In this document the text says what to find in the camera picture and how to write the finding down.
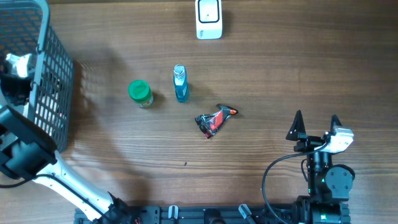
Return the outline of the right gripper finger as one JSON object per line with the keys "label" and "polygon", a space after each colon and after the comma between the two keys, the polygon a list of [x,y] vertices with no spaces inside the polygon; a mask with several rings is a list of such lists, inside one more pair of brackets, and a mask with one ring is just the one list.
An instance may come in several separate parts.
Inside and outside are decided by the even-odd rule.
{"label": "right gripper finger", "polygon": [[342,126],[340,120],[338,119],[337,115],[334,114],[331,117],[331,124],[330,124],[330,132],[334,133],[335,132],[335,126]]}
{"label": "right gripper finger", "polygon": [[301,141],[306,139],[306,130],[303,122],[302,112],[298,110],[295,114],[294,121],[285,137],[289,141]]}

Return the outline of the green lid jar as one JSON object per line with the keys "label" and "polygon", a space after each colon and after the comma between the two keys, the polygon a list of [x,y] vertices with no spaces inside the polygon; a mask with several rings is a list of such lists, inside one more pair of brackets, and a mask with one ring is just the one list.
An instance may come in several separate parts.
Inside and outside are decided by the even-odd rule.
{"label": "green lid jar", "polygon": [[128,87],[131,99],[140,107],[147,108],[153,103],[153,95],[149,84],[144,80],[134,80]]}

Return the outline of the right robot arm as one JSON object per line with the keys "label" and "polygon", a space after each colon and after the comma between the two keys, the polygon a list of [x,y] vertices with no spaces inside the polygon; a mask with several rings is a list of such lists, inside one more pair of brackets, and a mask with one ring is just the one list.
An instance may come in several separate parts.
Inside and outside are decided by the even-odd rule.
{"label": "right robot arm", "polygon": [[353,142],[350,128],[342,126],[337,115],[331,117],[330,130],[322,137],[306,134],[300,110],[286,139],[295,141],[295,152],[306,155],[308,195],[299,196],[292,207],[293,223],[350,224],[347,201],[355,172],[344,164],[333,164],[332,156],[345,151]]}

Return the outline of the blue bottle with white cap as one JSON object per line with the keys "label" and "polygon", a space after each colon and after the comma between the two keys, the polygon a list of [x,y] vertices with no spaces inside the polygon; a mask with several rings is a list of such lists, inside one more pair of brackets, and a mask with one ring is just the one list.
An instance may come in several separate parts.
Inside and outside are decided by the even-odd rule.
{"label": "blue bottle with white cap", "polygon": [[186,102],[189,94],[187,71],[184,65],[174,66],[174,87],[177,101]]}

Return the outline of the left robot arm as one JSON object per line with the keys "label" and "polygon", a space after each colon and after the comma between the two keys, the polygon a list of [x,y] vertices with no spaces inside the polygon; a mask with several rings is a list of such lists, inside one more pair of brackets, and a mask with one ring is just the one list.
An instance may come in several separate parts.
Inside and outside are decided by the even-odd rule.
{"label": "left robot arm", "polygon": [[57,144],[43,129],[9,105],[1,107],[1,173],[23,179],[2,189],[30,181],[44,185],[76,205],[93,223],[132,223],[129,207],[111,193],[97,188],[73,170],[57,151]]}

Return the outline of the black red snack packet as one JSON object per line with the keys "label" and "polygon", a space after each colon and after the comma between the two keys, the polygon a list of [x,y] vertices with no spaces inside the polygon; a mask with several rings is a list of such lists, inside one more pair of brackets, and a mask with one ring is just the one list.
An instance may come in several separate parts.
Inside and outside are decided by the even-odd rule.
{"label": "black red snack packet", "polygon": [[217,104],[218,112],[213,114],[202,114],[195,118],[195,122],[206,136],[207,139],[212,138],[222,127],[224,122],[239,113],[239,111],[233,107]]}

